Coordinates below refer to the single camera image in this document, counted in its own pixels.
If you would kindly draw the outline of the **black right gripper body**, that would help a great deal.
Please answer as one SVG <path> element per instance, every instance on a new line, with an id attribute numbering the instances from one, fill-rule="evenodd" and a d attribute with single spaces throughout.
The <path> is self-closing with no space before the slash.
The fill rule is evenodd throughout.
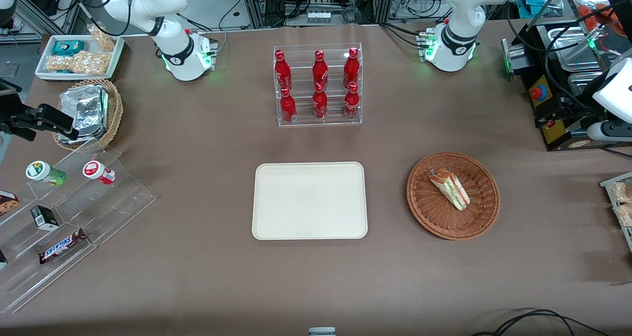
<path id="1" fill-rule="evenodd" d="M 41 108 L 32 108 L 22 103 L 19 93 L 22 89 L 7 80 L 0 84 L 0 128 L 8 135 L 26 141 L 34 141 L 38 128 Z"/>

